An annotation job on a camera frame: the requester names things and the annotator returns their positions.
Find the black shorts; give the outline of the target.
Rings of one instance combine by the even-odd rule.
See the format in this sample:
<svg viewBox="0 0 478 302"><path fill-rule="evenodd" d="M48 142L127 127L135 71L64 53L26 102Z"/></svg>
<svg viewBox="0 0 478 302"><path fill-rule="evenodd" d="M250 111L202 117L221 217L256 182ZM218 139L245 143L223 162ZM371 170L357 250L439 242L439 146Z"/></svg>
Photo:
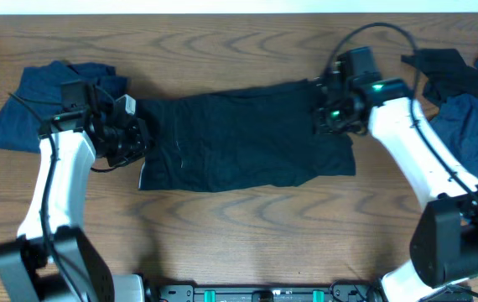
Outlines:
<svg viewBox="0 0 478 302"><path fill-rule="evenodd" d="M302 80L142 100L138 113L156 147L138 188L220 192L353 176L351 139L314 130L314 110L324 98L320 84Z"/></svg>

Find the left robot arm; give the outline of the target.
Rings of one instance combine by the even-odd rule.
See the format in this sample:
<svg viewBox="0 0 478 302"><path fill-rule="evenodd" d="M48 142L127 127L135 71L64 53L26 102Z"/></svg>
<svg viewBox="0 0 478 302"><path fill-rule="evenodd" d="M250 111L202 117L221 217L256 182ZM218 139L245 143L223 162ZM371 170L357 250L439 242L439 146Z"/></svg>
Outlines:
<svg viewBox="0 0 478 302"><path fill-rule="evenodd" d="M43 121L34 197L15 240L0 243L0 279L12 301L144 301L143 279L114 275L83 231L96 150L90 117Z"/></svg>

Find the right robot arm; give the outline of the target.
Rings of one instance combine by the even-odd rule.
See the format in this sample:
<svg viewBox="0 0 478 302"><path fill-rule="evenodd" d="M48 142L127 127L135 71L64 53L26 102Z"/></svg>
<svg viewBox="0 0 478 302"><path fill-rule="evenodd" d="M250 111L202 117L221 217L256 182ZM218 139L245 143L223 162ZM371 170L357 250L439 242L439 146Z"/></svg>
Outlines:
<svg viewBox="0 0 478 302"><path fill-rule="evenodd" d="M320 133L367 131L389 152L422 210L410 259L380 280L386 301L426 301L478 277L478 178L448 150L401 79L315 79Z"/></svg>

